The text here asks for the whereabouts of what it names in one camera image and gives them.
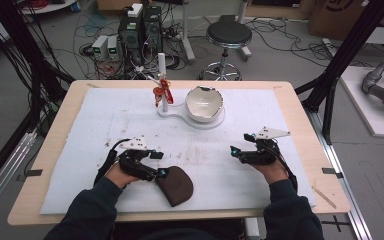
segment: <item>brown cloth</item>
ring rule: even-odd
[[[156,178],[155,182],[160,187],[172,207],[186,202],[192,197],[192,180],[179,167],[169,167],[167,169],[167,176],[164,178]]]

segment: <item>stool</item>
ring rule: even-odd
[[[251,42],[252,32],[244,24],[236,21],[218,21],[207,29],[207,39],[216,46],[223,47],[220,62],[211,63],[198,76],[200,80],[242,80],[239,69],[227,63],[228,49],[240,49]]]

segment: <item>person's hand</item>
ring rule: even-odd
[[[272,184],[280,180],[288,179],[288,173],[286,172],[285,167],[283,167],[282,163],[280,163],[279,161],[280,160],[276,160],[270,165],[251,166],[253,166],[255,169],[257,169],[264,175],[264,178],[266,179],[268,184]]]
[[[108,170],[107,174],[105,176],[111,180],[115,185],[117,185],[119,188],[123,188],[127,184],[131,182],[136,182],[140,180],[137,177],[130,176],[129,174],[124,173],[120,169],[120,164],[118,162],[114,163],[110,170]]]

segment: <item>gray floor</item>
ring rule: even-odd
[[[82,44],[93,42],[92,38],[75,37],[74,31],[77,27],[80,27],[77,34],[81,35],[84,33],[84,27],[81,26],[94,23],[102,26],[116,21],[118,16],[109,13],[102,15],[95,10],[86,10],[75,14],[65,9],[41,15],[40,19],[53,48],[77,52]],[[191,35],[203,36],[205,31],[200,30],[207,26],[203,24],[205,22],[206,20],[203,18],[190,20],[191,29],[198,26]],[[301,38],[300,47],[306,48],[309,43],[321,42],[320,38],[308,35],[305,23],[288,22],[287,24],[287,31]],[[111,24],[109,27],[116,29],[117,24]],[[105,31],[111,32],[112,30],[104,29],[103,34]],[[282,49],[289,49],[293,42],[279,32],[264,33],[263,37],[268,44]],[[205,39],[191,38],[191,43],[197,57],[196,62],[180,71],[168,71],[169,79],[196,79],[199,72],[208,63],[218,60],[221,55],[221,49],[209,44]],[[334,42],[334,45],[339,46],[340,42]],[[253,56],[248,62],[243,62],[239,53],[229,55],[229,61],[242,71],[244,80],[288,81],[294,87],[298,87],[316,78],[324,70],[324,67],[299,58],[290,52],[270,49],[257,34],[253,35],[249,49]],[[56,50],[61,64],[76,79],[85,79],[79,64],[84,71],[86,71],[86,64],[79,58],[78,64],[73,54],[63,50]],[[311,53],[301,52],[299,54],[319,64],[328,64],[328,61],[315,59]],[[384,52],[373,48],[372,45],[366,45],[356,59],[375,66],[384,59]],[[0,149],[27,113],[27,106],[27,90],[22,86],[12,67],[0,52]],[[0,239],[41,239],[52,227],[49,225],[13,227],[9,226],[6,221],[22,187],[22,182],[16,180],[17,176],[22,173],[27,161],[34,155],[42,140],[41,138],[37,140],[35,148],[26,157],[0,196]],[[332,122],[332,141],[373,239],[384,239],[384,138],[370,135],[340,84],[338,84]],[[339,215],[337,218],[340,222],[349,222],[344,215]],[[334,221],[331,215],[320,216],[320,220]],[[346,225],[342,225],[338,231],[336,225],[324,224],[323,230],[326,239],[355,238],[351,227]]]

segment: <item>metal bowl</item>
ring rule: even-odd
[[[220,115],[223,97],[215,88],[198,86],[186,96],[186,110],[197,122],[212,122]]]

